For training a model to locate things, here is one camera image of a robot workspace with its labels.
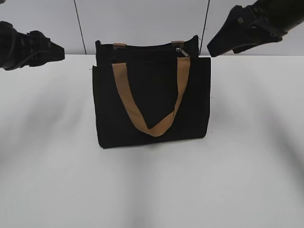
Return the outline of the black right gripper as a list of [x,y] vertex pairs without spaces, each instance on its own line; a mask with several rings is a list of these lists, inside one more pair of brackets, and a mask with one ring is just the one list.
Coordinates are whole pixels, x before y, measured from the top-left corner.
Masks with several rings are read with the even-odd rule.
[[252,5],[234,6],[207,49],[211,57],[234,54],[283,40],[304,22],[302,0],[257,0]]

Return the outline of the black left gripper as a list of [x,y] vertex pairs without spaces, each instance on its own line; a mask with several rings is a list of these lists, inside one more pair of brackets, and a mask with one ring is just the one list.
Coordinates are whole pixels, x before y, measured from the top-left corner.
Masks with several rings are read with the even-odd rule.
[[63,47],[53,43],[40,31],[17,32],[13,25],[0,22],[0,67],[11,71],[24,66],[38,67],[65,59]]

